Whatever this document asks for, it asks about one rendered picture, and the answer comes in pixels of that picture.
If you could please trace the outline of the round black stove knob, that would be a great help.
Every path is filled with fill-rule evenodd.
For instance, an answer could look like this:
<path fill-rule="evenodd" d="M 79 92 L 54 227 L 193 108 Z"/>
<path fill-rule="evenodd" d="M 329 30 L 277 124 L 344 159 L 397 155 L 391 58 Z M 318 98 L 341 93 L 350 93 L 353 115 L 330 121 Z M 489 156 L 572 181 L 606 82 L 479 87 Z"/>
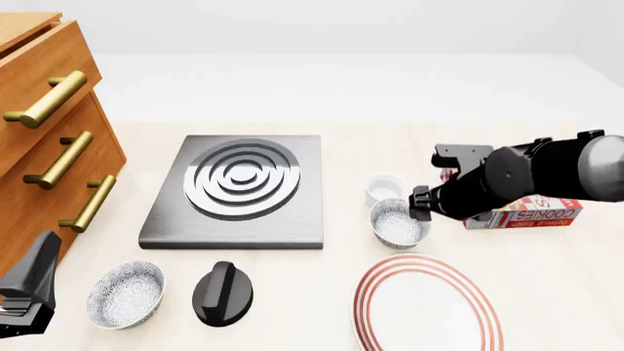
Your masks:
<path fill-rule="evenodd" d="M 197 283 L 192 294 L 196 317 L 209 327 L 228 327 L 240 321 L 254 300 L 253 284 L 232 262 L 217 262 Z"/>

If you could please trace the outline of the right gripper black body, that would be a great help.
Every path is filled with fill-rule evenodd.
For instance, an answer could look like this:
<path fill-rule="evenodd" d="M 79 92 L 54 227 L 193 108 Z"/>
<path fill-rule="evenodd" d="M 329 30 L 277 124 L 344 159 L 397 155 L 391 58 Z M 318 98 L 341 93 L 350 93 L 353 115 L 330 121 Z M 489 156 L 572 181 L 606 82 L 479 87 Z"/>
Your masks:
<path fill-rule="evenodd" d="M 409 195 L 409 216 L 418 221 L 430 221 L 431 213 L 438 212 L 438 199 L 429 186 L 415 186 Z"/>

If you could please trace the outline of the large wooden drawer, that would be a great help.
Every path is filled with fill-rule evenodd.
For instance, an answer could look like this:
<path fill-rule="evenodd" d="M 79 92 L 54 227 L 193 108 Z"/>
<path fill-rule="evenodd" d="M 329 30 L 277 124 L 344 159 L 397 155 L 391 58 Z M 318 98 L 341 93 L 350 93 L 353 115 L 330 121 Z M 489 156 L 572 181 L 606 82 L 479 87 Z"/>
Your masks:
<path fill-rule="evenodd" d="M 86 83 L 38 128 L 7 122 L 3 113 L 24 111 L 52 91 L 50 78 L 79 71 Z M 0 177 L 39 142 L 101 80 L 78 22 L 63 22 L 0 59 Z"/>

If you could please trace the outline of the small white ramekin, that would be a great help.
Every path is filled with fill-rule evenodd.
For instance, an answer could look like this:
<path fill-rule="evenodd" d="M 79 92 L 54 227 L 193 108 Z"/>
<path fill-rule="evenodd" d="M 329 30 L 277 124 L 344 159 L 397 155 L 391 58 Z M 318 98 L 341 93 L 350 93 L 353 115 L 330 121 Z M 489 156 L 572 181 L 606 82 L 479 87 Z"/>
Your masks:
<path fill-rule="evenodd" d="M 372 207 L 379 201 L 406 196 L 404 184 L 393 175 L 375 175 L 366 187 L 366 204 Z"/>

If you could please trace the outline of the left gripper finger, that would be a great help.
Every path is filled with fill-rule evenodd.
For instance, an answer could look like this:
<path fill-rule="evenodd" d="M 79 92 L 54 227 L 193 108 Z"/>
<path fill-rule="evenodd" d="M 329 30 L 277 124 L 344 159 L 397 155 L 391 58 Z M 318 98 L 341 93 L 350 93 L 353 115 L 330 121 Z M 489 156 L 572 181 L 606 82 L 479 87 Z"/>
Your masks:
<path fill-rule="evenodd" d="M 55 272 L 61 242 L 52 230 L 41 233 L 14 268 L 0 278 L 0 294 L 29 297 L 33 303 L 55 308 Z"/>

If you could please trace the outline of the red white cookies box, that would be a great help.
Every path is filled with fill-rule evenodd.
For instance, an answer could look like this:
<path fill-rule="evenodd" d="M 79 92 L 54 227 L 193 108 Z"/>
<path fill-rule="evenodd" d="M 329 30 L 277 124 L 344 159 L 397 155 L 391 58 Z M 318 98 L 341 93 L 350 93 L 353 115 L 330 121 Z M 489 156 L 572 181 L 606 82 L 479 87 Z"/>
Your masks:
<path fill-rule="evenodd" d="M 488 220 L 470 218 L 463 224 L 467 230 L 561 227 L 571 225 L 582 210 L 577 200 L 529 195 L 493 210 Z"/>

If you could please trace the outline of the patterned black white bowl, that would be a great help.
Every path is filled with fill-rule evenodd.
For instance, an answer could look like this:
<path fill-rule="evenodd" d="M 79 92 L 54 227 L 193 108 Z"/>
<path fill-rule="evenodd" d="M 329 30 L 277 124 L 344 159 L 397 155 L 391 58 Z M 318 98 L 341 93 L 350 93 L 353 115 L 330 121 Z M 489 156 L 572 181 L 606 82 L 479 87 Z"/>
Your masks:
<path fill-rule="evenodd" d="M 408 201 L 388 198 L 370 208 L 370 226 L 383 245 L 407 250 L 415 248 L 428 236 L 431 222 L 411 218 Z"/>
<path fill-rule="evenodd" d="M 143 324 L 159 308 L 165 277 L 152 262 L 125 262 L 104 274 L 87 298 L 90 321 L 104 330 L 128 330 Z"/>

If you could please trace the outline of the white plate with red rings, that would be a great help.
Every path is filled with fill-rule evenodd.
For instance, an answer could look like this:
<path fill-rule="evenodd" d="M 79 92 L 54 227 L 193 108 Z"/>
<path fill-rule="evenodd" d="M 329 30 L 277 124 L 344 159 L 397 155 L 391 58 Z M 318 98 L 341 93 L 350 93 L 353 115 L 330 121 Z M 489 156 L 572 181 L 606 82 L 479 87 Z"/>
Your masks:
<path fill-rule="evenodd" d="M 351 319 L 362 351 L 504 351 L 501 321 L 457 268 L 422 253 L 395 253 L 366 271 Z"/>

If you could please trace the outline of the wooden cabinet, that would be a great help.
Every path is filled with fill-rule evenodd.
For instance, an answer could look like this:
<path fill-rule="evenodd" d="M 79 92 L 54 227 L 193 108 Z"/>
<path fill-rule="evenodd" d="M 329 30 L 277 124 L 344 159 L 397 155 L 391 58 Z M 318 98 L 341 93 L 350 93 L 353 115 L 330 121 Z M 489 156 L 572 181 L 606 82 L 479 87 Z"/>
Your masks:
<path fill-rule="evenodd" d="M 74 20 L 59 13 L 0 13 L 0 59 L 36 40 L 54 26 Z M 59 227 L 60 219 L 77 218 L 96 191 L 89 180 L 117 177 L 126 155 L 93 87 L 63 119 L 0 177 L 0 277 L 26 254 L 40 233 L 52 230 L 68 251 L 79 233 Z M 42 175 L 67 148 L 61 137 L 89 131 L 94 139 L 53 189 L 24 183 L 24 175 Z"/>

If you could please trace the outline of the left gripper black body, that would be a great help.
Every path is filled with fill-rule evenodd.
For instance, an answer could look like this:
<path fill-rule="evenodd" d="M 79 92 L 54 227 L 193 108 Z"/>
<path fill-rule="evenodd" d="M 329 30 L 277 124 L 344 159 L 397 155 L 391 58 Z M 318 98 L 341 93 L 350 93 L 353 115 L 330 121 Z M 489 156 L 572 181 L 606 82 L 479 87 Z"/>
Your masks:
<path fill-rule="evenodd" d="M 0 337 L 42 334 L 56 309 L 54 292 L 0 289 Z"/>

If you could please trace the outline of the flat black stove plate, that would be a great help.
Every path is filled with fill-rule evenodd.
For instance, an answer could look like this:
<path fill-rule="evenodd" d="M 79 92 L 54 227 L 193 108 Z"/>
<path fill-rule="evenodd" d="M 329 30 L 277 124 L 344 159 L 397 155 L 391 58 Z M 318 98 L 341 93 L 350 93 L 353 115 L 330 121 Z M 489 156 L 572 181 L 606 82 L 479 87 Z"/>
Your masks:
<path fill-rule="evenodd" d="M 319 250 L 319 136 L 186 136 L 139 232 L 146 250 Z"/>

